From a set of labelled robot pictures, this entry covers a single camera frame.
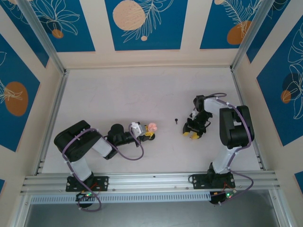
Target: white leaf drawing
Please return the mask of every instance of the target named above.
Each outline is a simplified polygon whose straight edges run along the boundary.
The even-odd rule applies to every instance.
[[[244,37],[248,28],[247,22],[256,14],[262,0],[255,0],[254,3],[250,0],[249,5],[245,8],[242,0],[223,0],[221,5],[225,7],[227,16],[230,17],[235,25],[241,28],[241,36]]]
[[[270,8],[269,12],[267,13],[267,16],[272,19],[274,11],[281,11],[286,6],[288,0],[275,0],[272,7]]]
[[[18,5],[13,4],[8,0],[1,1],[11,11],[13,16],[20,19],[25,24],[28,24]],[[50,29],[49,33],[51,33],[53,29],[56,29],[61,32],[57,35],[61,35],[62,31],[73,33],[74,35],[78,34],[78,30],[73,23],[79,20],[80,15],[70,10],[66,10],[65,0],[33,0],[29,3],[37,17],[40,19],[40,22],[46,25],[45,29]]]
[[[126,43],[127,41],[131,39],[140,39],[142,37],[145,37],[146,39],[148,36],[157,29],[157,25],[161,25],[161,15],[160,13],[167,10],[173,3],[174,0],[170,0],[169,4],[164,6],[164,2],[168,0],[137,0],[133,2],[136,2],[140,8],[144,11],[145,14],[145,20],[144,23],[137,29],[134,30],[127,30],[124,31],[124,34],[122,37],[125,37],[125,40],[123,43]]]
[[[0,52],[0,66],[4,63],[6,54],[5,52]],[[5,99],[9,100],[10,98],[22,100],[22,97],[20,97],[21,94],[22,92],[16,93],[7,89],[0,80],[0,104],[3,103]]]
[[[303,117],[303,24],[295,33],[288,53],[289,70],[292,74],[292,81],[283,92],[282,101],[293,101],[294,117],[298,120]]]

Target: beige circle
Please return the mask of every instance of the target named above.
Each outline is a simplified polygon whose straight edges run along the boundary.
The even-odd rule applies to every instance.
[[[13,3],[14,5],[17,5],[16,0],[8,0],[10,3]]]
[[[224,2],[224,0],[214,0],[214,3],[216,5],[221,5]]]
[[[140,28],[145,22],[145,13],[135,1],[124,0],[113,11],[115,24],[122,30],[131,31]]]

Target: purple cable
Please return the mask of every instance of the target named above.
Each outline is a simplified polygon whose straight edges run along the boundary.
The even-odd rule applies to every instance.
[[[250,178],[249,176],[246,176],[246,175],[237,173],[237,172],[231,170],[231,168],[230,168],[230,165],[231,165],[233,159],[235,158],[236,153],[238,153],[240,150],[246,149],[246,148],[248,148],[248,147],[251,146],[251,135],[250,135],[250,131],[249,131],[249,129],[248,129],[248,126],[247,126],[247,124],[246,124],[246,122],[245,122],[245,120],[244,120],[242,114],[239,112],[239,110],[238,110],[235,106],[233,106],[233,105],[231,105],[231,104],[229,104],[229,103],[227,103],[227,102],[225,102],[225,101],[219,99],[220,97],[225,97],[225,96],[227,96],[226,93],[214,93],[214,94],[211,94],[211,95],[209,95],[209,96],[214,96],[214,97],[216,97],[216,100],[217,100],[219,103],[222,103],[222,104],[224,104],[224,105],[227,105],[227,106],[229,106],[229,107],[231,107],[232,109],[235,110],[235,112],[236,112],[237,115],[240,117],[240,119],[241,119],[241,121],[242,121],[242,123],[243,123],[243,126],[244,126],[245,131],[246,131],[247,136],[248,136],[248,141],[249,141],[248,144],[247,144],[247,146],[236,149],[236,151],[233,153],[231,159],[229,160],[229,162],[228,162],[228,164],[227,164],[227,168],[230,170],[231,173],[236,174],[236,175],[238,175],[238,176],[245,177],[245,178],[251,180],[251,184],[250,184],[250,186],[248,186],[248,187],[247,187],[244,191],[242,191],[241,193],[236,194],[235,196],[229,198],[228,200],[225,200],[224,202],[221,202],[220,205],[222,205],[222,204],[224,204],[224,203],[230,201],[231,199],[234,199],[235,197],[244,194],[244,193],[247,192],[249,189],[251,189],[252,186],[254,185],[254,180],[253,180],[252,178]]]
[[[64,160],[67,162],[67,166],[69,167],[69,169],[71,170],[72,172],[72,175],[77,179],[77,181],[79,181],[80,184],[82,184],[86,190],[88,190],[89,192],[92,193],[92,195],[98,200],[99,202],[99,207],[95,210],[87,210],[87,209],[83,209],[82,207],[80,207],[80,201],[85,197],[83,196],[81,199],[79,199],[77,205],[79,207],[80,210],[82,211],[85,211],[85,212],[96,212],[96,211],[99,211],[101,210],[101,200],[99,199],[98,195],[96,195],[82,180],[80,180],[80,178],[75,174],[67,156],[65,155],[65,152],[66,150],[69,148],[69,146],[74,142],[76,141],[79,137],[81,137],[84,133],[88,132],[88,131],[97,131],[96,129],[93,129],[93,128],[90,128],[90,129],[86,129],[84,131],[82,131],[80,134],[78,134],[77,136],[75,136],[75,138],[73,138],[66,146],[65,148],[63,149],[62,151],[62,157],[64,158]]]
[[[108,142],[106,139],[105,139],[105,137],[104,136],[102,136],[101,135],[101,137],[102,137],[102,139],[104,139],[113,149],[115,149],[123,158],[125,158],[125,159],[127,159],[127,160],[131,160],[131,161],[136,161],[136,160],[139,160],[139,159],[141,159],[142,157],[143,157],[143,155],[144,155],[144,149],[143,149],[143,146],[142,146],[142,144],[141,144],[141,142],[134,136],[134,134],[132,133],[132,129],[131,129],[131,125],[132,124],[130,124],[129,126],[128,126],[128,130],[129,130],[129,132],[130,132],[130,134],[131,134],[131,136],[134,138],[134,140],[139,144],[139,146],[141,147],[141,149],[142,149],[142,154],[141,154],[141,156],[139,157],[139,158],[134,158],[134,159],[132,159],[132,158],[128,158],[128,157],[126,157],[126,156],[124,156],[119,150],[118,150],[118,148],[116,147],[116,146],[114,146],[113,144],[111,144],[110,142]],[[65,146],[65,148],[63,149],[63,151],[62,151],[62,157],[64,158],[64,160],[67,162],[67,166],[68,166],[68,168],[71,170],[71,172],[72,172],[72,175],[77,179],[77,181],[79,181],[79,183],[80,184],[82,184],[89,192],[91,192],[92,193],[92,195],[98,200],[98,202],[99,202],[99,207],[97,208],[97,209],[95,209],[95,210],[87,210],[87,209],[83,209],[82,207],[80,207],[80,202],[83,200],[83,198],[85,198],[85,196],[83,196],[83,197],[81,197],[80,199],[79,199],[79,201],[78,201],[78,203],[77,203],[77,205],[78,205],[78,207],[79,207],[79,209],[80,210],[82,210],[82,211],[85,211],[85,212],[96,212],[96,211],[99,211],[99,210],[101,210],[101,200],[99,199],[99,197],[98,197],[98,195],[97,194],[95,194],[76,174],[75,174],[75,171],[73,170],[73,168],[72,168],[72,166],[71,166],[71,164],[70,164],[70,162],[69,162],[69,160],[68,160],[68,158],[67,158],[67,156],[65,155],[65,152],[67,151],[67,149],[70,147],[70,145],[74,142],[74,141],[76,141],[78,138],[80,138],[84,133],[86,133],[86,132],[89,132],[89,131],[98,131],[97,129],[93,129],[93,128],[90,128],[90,129],[86,129],[86,130],[84,130],[84,131],[82,131],[80,134],[78,134],[77,136],[75,136],[75,138],[73,138],[66,146]]]
[[[211,95],[208,95],[208,97],[210,97],[210,96],[214,96],[214,97],[216,97],[216,98],[222,98],[222,97],[226,97],[227,94],[226,94],[226,93],[223,93],[223,92],[217,92],[217,93],[213,93],[213,94],[211,94]]]
[[[114,146],[113,144],[111,144],[110,142],[108,142],[105,138],[104,138],[104,136],[102,136],[101,135],[101,137],[113,148],[113,149],[115,149],[123,158],[125,158],[125,159],[127,159],[127,160],[130,160],[130,161],[137,161],[137,160],[139,160],[139,159],[141,159],[142,157],[143,157],[143,155],[144,155],[144,149],[143,149],[143,146],[142,146],[142,144],[141,144],[141,142],[134,136],[134,134],[133,134],[133,132],[132,132],[132,129],[131,129],[131,126],[132,126],[132,124],[130,124],[129,126],[128,126],[128,130],[129,130],[129,133],[131,134],[131,136],[134,138],[134,140],[139,144],[139,146],[141,147],[141,150],[142,150],[142,154],[141,154],[141,156],[140,157],[138,157],[138,158],[129,158],[129,157],[126,157],[126,156],[124,156],[122,153],[121,153],[121,151],[116,147],[116,146]]]

